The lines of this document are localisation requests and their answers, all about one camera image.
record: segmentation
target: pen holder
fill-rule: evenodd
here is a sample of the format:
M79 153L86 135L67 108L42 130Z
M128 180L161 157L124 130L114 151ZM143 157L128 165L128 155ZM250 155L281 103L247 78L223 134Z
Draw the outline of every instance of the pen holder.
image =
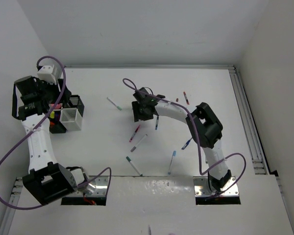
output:
M77 108L64 108L61 110L60 122L68 131L80 131L83 117Z
M80 115L84 115L84 104L77 94L71 95L69 102L63 104L63 108L77 108Z

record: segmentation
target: scuffed white surface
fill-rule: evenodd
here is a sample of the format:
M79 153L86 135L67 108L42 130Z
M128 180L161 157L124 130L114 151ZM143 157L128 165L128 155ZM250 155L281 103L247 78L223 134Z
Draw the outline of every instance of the scuffed white surface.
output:
M16 211L10 235L292 235L274 176L239 185L241 205L196 206L192 177L113 177L107 206ZM36 205L24 188L19 206Z
M64 166L82 166L95 175L105 167L113 175L132 175L136 172L125 159L129 156L143 175L167 175L174 150L177 151L172 175L198 176L197 146L192 141L185 150L182 146L191 137L186 124L160 117L141 121L141 128L132 143L129 139L139 123L134 123L131 102L133 90L122 83L124 77L132 79L138 88L150 87L155 94L163 94L186 105L183 91L190 105L208 103L223 124L222 148L225 156L241 152L247 159L246 174L254 174L244 129L228 70L203 69L70 69L66 68L68 88L79 94L85 105L81 131L64 135L51 135L58 162ZM122 107L119 111L110 97ZM145 134L148 137L130 153L130 149ZM243 168L240 157L227 161L233 175Z

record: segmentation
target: marker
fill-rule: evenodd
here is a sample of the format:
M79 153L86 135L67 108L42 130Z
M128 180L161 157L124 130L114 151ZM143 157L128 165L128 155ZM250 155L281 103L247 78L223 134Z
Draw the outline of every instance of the marker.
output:
M128 160L128 162L131 164L131 166L134 168L134 170L137 172L137 174L139 174L139 176L143 176L143 174L141 174L139 172L139 170L136 168L136 166L134 165L134 163L132 162L132 160L129 157L126 157L126 159Z
M169 170L168 170L168 175L171 175L171 169L172 169L172 164L173 164L173 158L175 157L175 155L176 155L176 151L173 151L172 158L171 158L171 162L170 162L170 166L169 166Z
M182 147L182 150L184 150L191 142L191 140L193 139L193 137L191 137L187 142L186 144Z
M158 122L159 122L159 116L157 116L157 120L156 120L156 128L155 128L155 130L158 130Z
M140 127L141 127L141 125L138 125L138 127L137 127L136 130L134 131L132 137L129 139L129 142L130 142L130 143L132 142L134 136L136 135L136 133L138 132L138 129L139 129Z
M184 97L185 97L186 103L187 103L188 105L190 105L190 103L188 102L188 99L187 99L186 93L183 92L183 94L184 94Z
M111 104L116 106L118 108L118 110L122 110L122 108L119 105L116 105L112 100L110 100L109 97L107 97L107 100L109 100Z
M138 147L138 145L147 137L148 135L145 134L139 141L138 143L131 149L131 152L134 152L134 150Z

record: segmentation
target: red marker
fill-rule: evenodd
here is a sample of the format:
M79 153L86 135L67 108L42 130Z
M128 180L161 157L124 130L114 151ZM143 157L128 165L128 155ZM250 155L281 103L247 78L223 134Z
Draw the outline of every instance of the red marker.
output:
M187 99L186 93L183 92L183 94L184 94L184 97L185 97L186 103L187 103L188 105L190 105L190 103L188 102L188 99Z
M134 131L132 137L129 139L129 142L130 142L130 143L132 142L134 136L136 135L136 133L138 132L138 129L139 129L140 127L141 127L141 126L139 125L139 126L136 128L136 130Z

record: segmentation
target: white robotic arm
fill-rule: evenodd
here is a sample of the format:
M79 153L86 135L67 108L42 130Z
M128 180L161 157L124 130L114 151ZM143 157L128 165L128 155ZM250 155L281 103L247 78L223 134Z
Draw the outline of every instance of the white robotic arm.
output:
M167 103L144 95L148 94L145 88L139 90L143 93L135 92L134 97L137 101L132 102L134 121L153 119L153 115L173 118L187 124L193 140L196 140L195 129L190 121L190 117L184 109L170 102ZM211 167L224 159L221 148L221 130L223 126L206 103L201 103L196 107L189 106L188 110L190 110L193 116L193 121L200 139L200 146L204 150L209 167ZM220 191L231 178L231 171L227 167L225 161L223 161L213 167L209 171L209 175L211 185L217 191Z
M28 76L15 81L12 104L12 116L22 122L27 134L33 131L27 139L30 164L28 175L23 177L23 184L42 205L77 191L78 184L88 180L81 167L66 169L57 162L50 140L48 118L37 129L33 129L48 113L49 105L59 97L59 87L63 84L61 79L57 80L58 83L50 83L47 78L44 74L41 79ZM16 87L24 103L19 107L18 116ZM61 104L69 105L70 97L71 92L65 87Z
M196 110L196 107L189 106L188 108L190 111ZM163 102L159 101L158 104L155 106L155 110L159 116L166 116L169 118L173 118L175 120L181 121L185 124L187 124L186 117L187 113L184 109ZM208 162L209 166L212 166L213 164L217 163L221 159L224 159L224 155L221 148L221 140L217 140L214 144L213 148L203 148L206 160ZM226 163L223 161L222 163L218 164L214 168L212 168L209 172L210 176L214 177L217 180L220 180L222 177L224 177L229 168L227 167Z

